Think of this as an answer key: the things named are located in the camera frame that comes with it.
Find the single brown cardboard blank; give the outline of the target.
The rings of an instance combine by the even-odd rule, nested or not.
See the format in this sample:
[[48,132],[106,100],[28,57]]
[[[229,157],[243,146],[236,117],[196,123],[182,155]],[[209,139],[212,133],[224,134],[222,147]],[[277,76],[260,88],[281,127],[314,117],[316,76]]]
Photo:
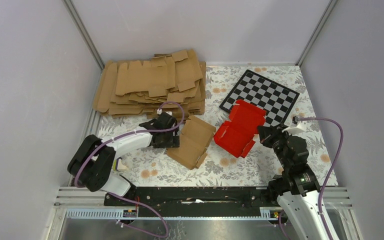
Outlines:
[[198,169],[207,157],[207,149],[216,127],[191,115],[179,134],[179,147],[169,148],[166,154],[189,170]]

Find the red paper box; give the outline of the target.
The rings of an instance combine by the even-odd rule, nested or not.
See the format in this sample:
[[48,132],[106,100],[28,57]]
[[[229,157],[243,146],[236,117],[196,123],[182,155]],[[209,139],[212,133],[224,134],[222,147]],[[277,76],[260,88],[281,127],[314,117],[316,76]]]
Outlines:
[[254,146],[258,126],[265,124],[267,112],[239,99],[232,106],[228,120],[216,131],[214,142],[236,158],[245,158]]

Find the stack of brown cardboard blanks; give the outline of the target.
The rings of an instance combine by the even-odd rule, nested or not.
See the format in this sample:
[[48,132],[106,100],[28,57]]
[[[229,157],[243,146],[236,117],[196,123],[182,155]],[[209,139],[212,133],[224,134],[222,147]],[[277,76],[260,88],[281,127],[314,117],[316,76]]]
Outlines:
[[155,54],[149,60],[109,60],[92,108],[113,118],[170,111],[180,119],[205,112],[206,63],[194,49]]

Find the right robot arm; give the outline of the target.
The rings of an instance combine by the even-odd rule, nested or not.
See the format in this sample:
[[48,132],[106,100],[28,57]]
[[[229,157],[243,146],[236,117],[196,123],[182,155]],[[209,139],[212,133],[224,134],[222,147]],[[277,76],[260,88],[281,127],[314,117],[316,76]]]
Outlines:
[[337,240],[324,189],[308,165],[307,142],[287,129],[282,123],[257,127],[260,143],[273,150],[283,168],[281,176],[268,183],[267,201],[283,209],[301,240]]

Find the black white checkerboard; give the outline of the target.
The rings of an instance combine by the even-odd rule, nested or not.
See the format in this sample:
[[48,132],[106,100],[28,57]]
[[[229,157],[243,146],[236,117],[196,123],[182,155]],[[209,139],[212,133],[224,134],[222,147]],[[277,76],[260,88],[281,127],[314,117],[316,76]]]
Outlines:
[[219,108],[230,113],[237,100],[266,111],[265,126],[285,123],[300,94],[267,77],[246,70]]

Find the floral patterned mat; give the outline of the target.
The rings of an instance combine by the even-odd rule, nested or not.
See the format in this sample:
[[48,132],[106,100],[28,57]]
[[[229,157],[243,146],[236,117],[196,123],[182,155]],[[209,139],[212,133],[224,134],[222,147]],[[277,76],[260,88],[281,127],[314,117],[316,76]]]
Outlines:
[[[314,108],[298,66],[252,66],[251,71],[299,93],[286,124],[294,116],[312,117]],[[209,66],[206,69],[205,111],[202,120],[219,127],[228,114],[220,104],[245,73],[244,66]],[[132,151],[121,158],[122,175],[141,187],[194,186],[266,186],[282,173],[274,152],[256,143],[246,158],[235,158],[215,143],[207,149],[207,157],[199,168],[190,170],[166,155],[164,149],[151,147]]]

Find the small yellow white object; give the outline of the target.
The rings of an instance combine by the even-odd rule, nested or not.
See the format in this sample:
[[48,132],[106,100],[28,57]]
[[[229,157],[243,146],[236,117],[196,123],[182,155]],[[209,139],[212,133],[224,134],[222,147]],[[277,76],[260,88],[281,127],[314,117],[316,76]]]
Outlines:
[[122,172],[129,168],[122,163],[122,158],[116,158],[112,164],[112,170],[115,172]]

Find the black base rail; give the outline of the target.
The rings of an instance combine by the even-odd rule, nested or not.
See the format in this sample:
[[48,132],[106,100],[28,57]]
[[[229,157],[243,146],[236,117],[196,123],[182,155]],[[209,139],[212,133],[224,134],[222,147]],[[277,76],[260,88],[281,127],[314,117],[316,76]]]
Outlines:
[[138,217],[150,218],[262,218],[273,219],[283,209],[269,200],[265,187],[133,187],[125,195],[127,201],[110,194],[106,207],[131,207]]

